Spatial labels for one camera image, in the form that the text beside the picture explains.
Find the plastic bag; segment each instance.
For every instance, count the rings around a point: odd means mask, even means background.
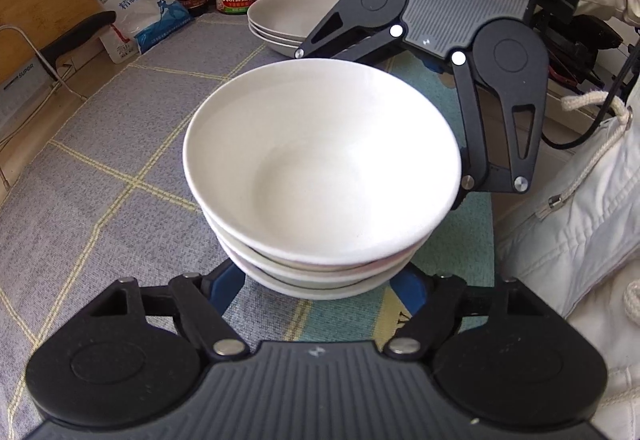
[[[102,39],[103,45],[115,62],[123,61],[130,54],[132,47],[137,46],[140,53],[144,54],[174,30],[193,19],[189,11],[177,0],[99,1],[106,10],[116,11],[117,18],[111,32]]]

